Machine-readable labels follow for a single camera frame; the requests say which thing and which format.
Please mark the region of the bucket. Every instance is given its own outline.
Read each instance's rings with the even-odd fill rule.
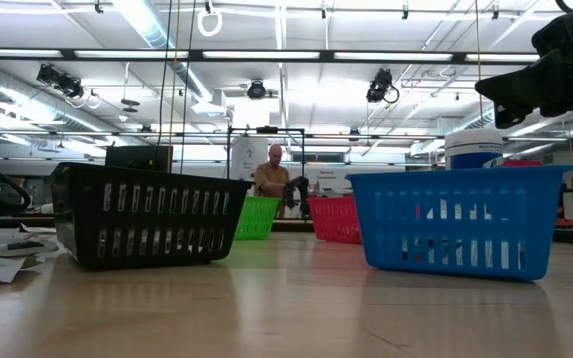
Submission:
[[[446,169],[483,168],[503,155],[503,138],[496,129],[470,129],[445,138]]]

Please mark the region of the table surface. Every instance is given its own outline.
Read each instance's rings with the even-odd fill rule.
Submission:
[[[573,357],[573,245],[535,284],[381,271],[313,234],[201,267],[61,255],[0,284],[0,357]]]

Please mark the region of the ceiling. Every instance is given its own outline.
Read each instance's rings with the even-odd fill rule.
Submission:
[[[71,13],[18,14],[0,13],[0,47],[27,48],[109,48],[141,49],[147,43],[134,27],[116,11],[111,1],[102,1],[104,14],[94,11],[96,0],[0,0],[0,12],[23,10],[42,12],[66,9]],[[409,16],[402,20],[404,1],[375,0],[213,0],[215,9],[223,10],[222,29],[214,36],[204,36],[198,29],[194,14],[204,8],[204,1],[182,0],[178,47],[180,49],[267,49],[277,48],[276,3],[285,7],[282,19],[281,46],[283,49],[378,50],[378,51],[471,51],[478,49],[475,26],[474,0],[411,0]],[[573,1],[567,1],[573,7]],[[153,1],[158,16],[167,26],[171,15],[170,34],[177,33],[177,12],[167,11],[168,1]],[[330,14],[321,17],[322,7]],[[534,52],[531,36],[547,22],[560,15],[552,0],[501,0],[500,16],[490,18],[494,0],[478,0],[479,43],[482,51]],[[535,11],[526,12],[534,6]],[[237,11],[232,14],[226,10]],[[215,17],[205,19],[205,28],[215,25]],[[184,100],[177,96],[182,90],[179,81],[172,89],[175,75],[167,71],[164,104],[160,108],[160,93],[165,65],[162,62],[132,63],[129,80],[123,92],[125,63],[53,61],[57,69],[72,77],[81,78],[82,84],[94,90],[102,99],[98,109],[83,106],[81,110],[108,125],[133,131],[143,124],[156,124],[161,119],[180,123],[183,115],[187,123],[213,123],[224,129],[224,115],[196,114]],[[0,71],[9,74],[37,90],[45,90],[58,97],[55,90],[44,89],[35,80],[40,62],[0,60]],[[404,64],[284,64],[287,89],[284,92],[288,105],[287,125],[310,131],[360,127],[362,131],[388,132],[394,128],[425,129],[430,134],[446,134],[462,121],[479,114],[479,96],[473,85],[482,78],[518,70],[519,66],[451,66]],[[369,82],[380,68],[391,70],[398,80],[400,101],[388,108],[368,104],[365,93]],[[263,80],[265,86],[278,93],[280,69],[275,63],[192,63],[191,70],[210,90],[222,90],[227,106],[246,101],[244,87],[252,79]],[[454,80],[440,89],[446,81]],[[127,121],[118,117],[124,108],[123,96],[141,103],[138,113],[129,115]],[[270,109],[270,124],[280,126],[279,101],[264,99]],[[533,114],[531,122],[541,120]]]

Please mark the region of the plastic basket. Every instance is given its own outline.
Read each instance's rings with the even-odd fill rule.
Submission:
[[[341,243],[362,243],[353,197],[311,198],[308,199],[308,204],[310,204],[315,235],[318,239]]]
[[[366,260],[382,269],[541,279],[570,170],[351,175]]]
[[[266,239],[274,223],[280,199],[250,197],[245,199],[234,239]]]
[[[89,269],[224,258],[251,183],[62,163],[51,175],[57,237]]]

